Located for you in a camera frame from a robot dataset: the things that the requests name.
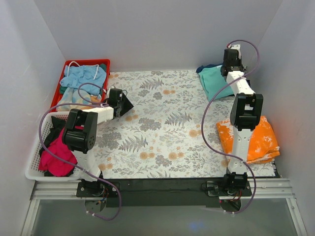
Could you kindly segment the teal t-shirt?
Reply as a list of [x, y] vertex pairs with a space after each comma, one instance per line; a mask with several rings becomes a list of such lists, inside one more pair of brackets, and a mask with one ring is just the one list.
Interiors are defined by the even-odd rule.
[[198, 74], [200, 77], [201, 85], [207, 95], [208, 101], [214, 97], [214, 95], [224, 86], [227, 85], [224, 77], [221, 75], [221, 70], [201, 72]]

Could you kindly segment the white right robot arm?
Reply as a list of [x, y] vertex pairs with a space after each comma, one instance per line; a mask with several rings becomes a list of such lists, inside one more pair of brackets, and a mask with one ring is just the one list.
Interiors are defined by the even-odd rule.
[[260, 122], [263, 96], [256, 94], [246, 80], [240, 48], [239, 44], [227, 46], [221, 68], [221, 74], [235, 95], [230, 113], [232, 156], [223, 177], [222, 188], [227, 195], [249, 197], [252, 191], [246, 164], [253, 131]]

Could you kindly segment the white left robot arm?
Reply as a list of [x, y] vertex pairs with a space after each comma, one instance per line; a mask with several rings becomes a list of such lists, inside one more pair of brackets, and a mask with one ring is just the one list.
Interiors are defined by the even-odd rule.
[[82, 189], [95, 197], [107, 197], [110, 187], [99, 180], [101, 170], [93, 151], [97, 125], [120, 118], [133, 108], [126, 95], [126, 90], [112, 88], [104, 105], [89, 110], [70, 110], [63, 130], [62, 142], [72, 152], [77, 160], [77, 168], [81, 170]]

